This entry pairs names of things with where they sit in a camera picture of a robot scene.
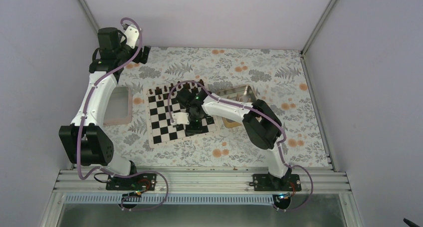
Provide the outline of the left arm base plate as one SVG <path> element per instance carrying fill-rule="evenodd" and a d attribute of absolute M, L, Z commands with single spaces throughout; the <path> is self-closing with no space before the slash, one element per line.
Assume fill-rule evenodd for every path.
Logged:
<path fill-rule="evenodd" d="M 119 178 L 109 176 L 105 189 L 108 191 L 153 191 L 157 175 L 144 173 L 132 178 Z"/>

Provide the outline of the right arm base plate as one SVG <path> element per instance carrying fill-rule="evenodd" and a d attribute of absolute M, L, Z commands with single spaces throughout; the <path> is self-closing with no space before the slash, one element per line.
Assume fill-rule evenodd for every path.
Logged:
<path fill-rule="evenodd" d="M 256 192 L 288 192 L 301 191 L 301 181 L 297 174 L 287 174 L 283 178 L 277 178 L 271 174 L 254 174 L 249 186 Z"/>

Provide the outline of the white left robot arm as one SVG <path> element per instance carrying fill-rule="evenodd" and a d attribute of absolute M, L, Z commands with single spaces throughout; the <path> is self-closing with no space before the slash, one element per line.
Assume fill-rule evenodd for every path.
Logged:
<path fill-rule="evenodd" d="M 139 176 L 131 171 L 131 161 L 115 155 L 103 123 L 123 67 L 132 61 L 146 63 L 148 55 L 137 46 L 141 30 L 135 25 L 125 25 L 123 31 L 101 28 L 97 37 L 99 48 L 94 51 L 89 66 L 89 84 L 83 102 L 70 125 L 61 126 L 58 134 L 70 162 L 78 169 L 94 166 L 120 176 L 119 183 L 131 190 L 138 185 Z"/>

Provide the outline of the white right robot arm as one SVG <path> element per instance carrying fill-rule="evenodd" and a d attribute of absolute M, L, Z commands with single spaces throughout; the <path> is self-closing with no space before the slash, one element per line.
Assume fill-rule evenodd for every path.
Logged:
<path fill-rule="evenodd" d="M 287 139 L 281 121 L 263 100 L 239 102 L 222 98 L 207 90 L 192 94 L 182 90 L 176 95 L 185 112 L 172 112 L 171 123 L 185 125 L 186 135 L 198 134 L 208 116 L 219 116 L 242 124 L 250 142 L 266 152 L 271 186 L 281 191 L 289 185 L 292 169 L 283 160 L 280 148 Z"/>

